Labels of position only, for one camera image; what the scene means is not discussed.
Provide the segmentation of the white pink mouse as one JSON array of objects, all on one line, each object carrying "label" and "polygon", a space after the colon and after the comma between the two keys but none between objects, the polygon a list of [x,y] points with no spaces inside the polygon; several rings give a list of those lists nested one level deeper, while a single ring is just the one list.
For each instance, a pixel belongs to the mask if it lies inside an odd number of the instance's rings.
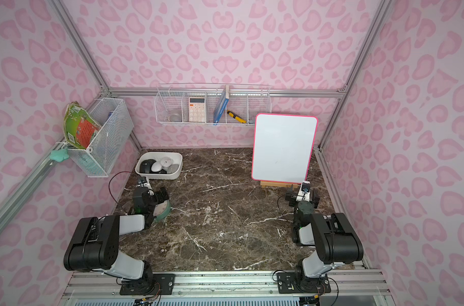
[{"label": "white pink mouse", "polygon": [[162,168],[169,168],[173,164],[173,159],[169,157],[164,157],[160,160],[160,164]]}]

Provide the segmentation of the grey mouse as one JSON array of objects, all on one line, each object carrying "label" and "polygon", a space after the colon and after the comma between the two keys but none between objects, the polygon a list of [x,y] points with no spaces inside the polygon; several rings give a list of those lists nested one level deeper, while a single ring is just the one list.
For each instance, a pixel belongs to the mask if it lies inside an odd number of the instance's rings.
[{"label": "grey mouse", "polygon": [[172,164],[170,167],[168,167],[168,169],[166,170],[166,173],[171,175],[173,173],[178,172],[179,169],[180,169],[179,164]]}]

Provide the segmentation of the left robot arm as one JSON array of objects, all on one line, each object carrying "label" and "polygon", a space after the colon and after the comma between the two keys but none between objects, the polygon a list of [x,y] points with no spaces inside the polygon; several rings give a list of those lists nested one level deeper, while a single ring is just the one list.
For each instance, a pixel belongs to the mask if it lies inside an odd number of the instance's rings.
[{"label": "left robot arm", "polygon": [[168,200],[164,187],[157,191],[138,187],[133,193],[133,214],[79,220],[63,258],[65,269],[101,272],[120,279],[121,295],[159,293],[162,286],[155,280],[150,263],[122,252],[119,239],[149,229],[156,219],[156,207],[167,204]]}]

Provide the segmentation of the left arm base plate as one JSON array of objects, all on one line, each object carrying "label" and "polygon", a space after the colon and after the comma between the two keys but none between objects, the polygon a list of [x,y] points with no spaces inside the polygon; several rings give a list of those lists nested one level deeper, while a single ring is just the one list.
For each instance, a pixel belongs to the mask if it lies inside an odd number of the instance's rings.
[{"label": "left arm base plate", "polygon": [[175,274],[154,274],[148,279],[122,281],[121,296],[171,295],[175,284]]}]

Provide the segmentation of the white storage box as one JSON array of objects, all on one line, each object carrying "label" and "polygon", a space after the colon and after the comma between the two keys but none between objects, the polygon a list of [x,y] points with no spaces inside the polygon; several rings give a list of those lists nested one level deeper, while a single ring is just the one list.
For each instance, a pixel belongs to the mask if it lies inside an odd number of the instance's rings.
[{"label": "white storage box", "polygon": [[177,152],[144,153],[135,166],[135,172],[149,180],[175,180],[182,170],[183,157]]}]

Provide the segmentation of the black mouse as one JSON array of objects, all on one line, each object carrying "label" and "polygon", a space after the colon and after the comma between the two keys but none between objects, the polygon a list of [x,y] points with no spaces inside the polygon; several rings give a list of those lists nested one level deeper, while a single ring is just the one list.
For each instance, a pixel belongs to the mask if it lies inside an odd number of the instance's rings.
[{"label": "black mouse", "polygon": [[152,170],[153,165],[156,163],[155,159],[146,159],[140,163],[139,172],[143,174],[154,173]]}]

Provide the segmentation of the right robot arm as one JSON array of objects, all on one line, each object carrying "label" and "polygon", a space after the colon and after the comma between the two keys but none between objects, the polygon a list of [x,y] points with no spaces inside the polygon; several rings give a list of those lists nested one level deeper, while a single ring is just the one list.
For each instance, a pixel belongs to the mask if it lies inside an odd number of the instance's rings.
[{"label": "right robot arm", "polygon": [[300,247],[313,247],[314,251],[299,261],[295,272],[278,273],[279,291],[327,293],[330,291],[328,272],[362,260],[362,242],[345,214],[324,215],[316,212],[319,197],[309,185],[297,190],[290,187],[285,201],[293,208],[293,243]]}]

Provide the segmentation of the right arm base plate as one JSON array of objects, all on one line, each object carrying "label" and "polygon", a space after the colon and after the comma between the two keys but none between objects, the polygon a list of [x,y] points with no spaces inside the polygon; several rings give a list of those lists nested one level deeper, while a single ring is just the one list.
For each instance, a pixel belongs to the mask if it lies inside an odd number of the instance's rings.
[{"label": "right arm base plate", "polygon": [[329,280],[324,278],[302,278],[293,272],[278,272],[273,280],[277,283],[280,294],[305,293],[323,295],[331,293]]}]

